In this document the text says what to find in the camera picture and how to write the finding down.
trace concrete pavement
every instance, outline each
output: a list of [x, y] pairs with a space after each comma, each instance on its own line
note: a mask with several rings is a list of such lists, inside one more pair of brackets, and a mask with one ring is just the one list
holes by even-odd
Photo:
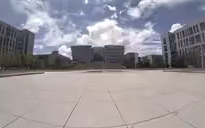
[[205, 128], [205, 74], [50, 72], [0, 79], [0, 128]]

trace building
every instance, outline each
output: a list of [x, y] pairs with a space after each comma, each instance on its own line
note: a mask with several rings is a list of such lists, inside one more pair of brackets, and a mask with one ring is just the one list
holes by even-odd
[[139, 54], [134, 52], [129, 52], [124, 55], [124, 66], [126, 68], [137, 68], [139, 63]]
[[34, 33], [19, 30], [0, 20], [0, 65], [18, 66], [22, 57], [33, 54]]
[[141, 62], [144, 67], [147, 68], [163, 68], [163, 56], [162, 55], [148, 55], [141, 57]]
[[92, 64], [93, 69], [102, 69], [104, 67], [104, 47], [93, 47], [92, 48]]
[[120, 69], [124, 68], [124, 46], [120, 45], [106, 45], [104, 47], [105, 68]]
[[62, 56], [58, 51], [53, 51], [51, 54], [35, 55], [41, 62], [38, 64], [41, 68], [66, 68], [70, 67], [71, 59]]
[[106, 45], [104, 50], [105, 63], [122, 64], [124, 61], [124, 46], [120, 45]]
[[104, 62], [104, 47], [93, 47], [92, 48], [92, 62], [102, 61]]
[[89, 68], [92, 60], [91, 45], [71, 46], [72, 59], [77, 68]]
[[205, 67], [205, 19], [185, 25], [173, 34], [176, 40], [177, 62], [182, 60], [184, 65]]
[[162, 53], [163, 53], [163, 60], [166, 67], [175, 67], [175, 61], [177, 59], [177, 47], [176, 47], [176, 40], [175, 34], [173, 33], [166, 33], [161, 36], [162, 40]]

